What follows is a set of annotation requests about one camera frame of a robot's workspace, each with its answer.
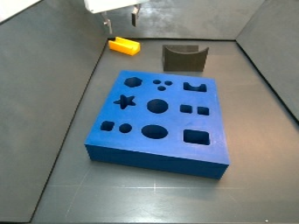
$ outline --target blue foam block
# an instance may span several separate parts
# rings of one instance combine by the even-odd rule
[[[93,160],[221,179],[230,155],[216,80],[122,71],[86,147]]]

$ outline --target gray floor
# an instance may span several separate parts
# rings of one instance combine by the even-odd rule
[[[236,42],[142,40],[106,49],[33,222],[298,222],[299,127]],[[121,70],[163,71],[163,44],[210,47],[232,166],[221,181],[91,162],[85,140]]]

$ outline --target yellow block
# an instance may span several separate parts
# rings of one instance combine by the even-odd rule
[[[117,37],[117,41],[109,41],[109,47],[118,52],[135,55],[141,52],[141,43],[126,38]]]

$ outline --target black arch-shaped object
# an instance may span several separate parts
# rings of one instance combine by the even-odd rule
[[[202,72],[210,48],[199,52],[198,45],[165,45],[163,70]]]

